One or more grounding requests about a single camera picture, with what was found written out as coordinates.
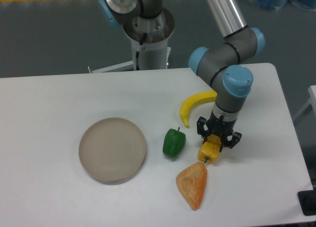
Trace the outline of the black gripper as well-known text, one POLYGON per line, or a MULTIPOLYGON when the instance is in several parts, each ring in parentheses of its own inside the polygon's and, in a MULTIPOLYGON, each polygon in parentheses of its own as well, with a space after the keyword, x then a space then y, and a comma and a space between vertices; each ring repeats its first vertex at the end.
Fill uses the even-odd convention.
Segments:
POLYGON ((222 152, 224 147, 232 149, 242 138, 241 133, 233 130, 236 121, 236 119, 233 121, 224 121, 216 117, 212 112, 209 120, 202 116, 199 117, 197 120, 197 133, 201 135, 204 141, 212 134, 220 137, 220 152, 222 152))

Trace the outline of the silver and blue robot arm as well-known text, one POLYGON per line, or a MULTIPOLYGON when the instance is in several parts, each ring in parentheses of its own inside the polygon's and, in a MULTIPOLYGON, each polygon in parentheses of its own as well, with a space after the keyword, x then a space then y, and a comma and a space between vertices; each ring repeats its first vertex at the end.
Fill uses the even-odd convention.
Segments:
MULTIPOLYGON (((262 51, 265 38, 248 26, 235 0, 206 1, 225 42, 216 51, 199 47, 189 57, 191 70, 217 93, 210 118, 198 119, 197 132, 204 140, 216 135, 222 147, 233 148, 241 139, 234 125, 253 83, 252 72, 241 63, 262 51)), ((175 22, 162 0, 99 0, 99 6, 130 39, 134 70, 166 69, 175 22)))

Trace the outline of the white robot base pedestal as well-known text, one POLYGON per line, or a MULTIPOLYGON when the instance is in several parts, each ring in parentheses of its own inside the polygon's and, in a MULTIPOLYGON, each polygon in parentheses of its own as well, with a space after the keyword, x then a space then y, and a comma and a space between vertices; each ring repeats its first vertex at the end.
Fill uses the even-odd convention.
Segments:
POLYGON ((167 69, 171 48, 168 40, 175 29, 173 15, 166 8, 151 19, 137 16, 123 25, 131 42, 132 60, 91 71, 92 73, 167 69))

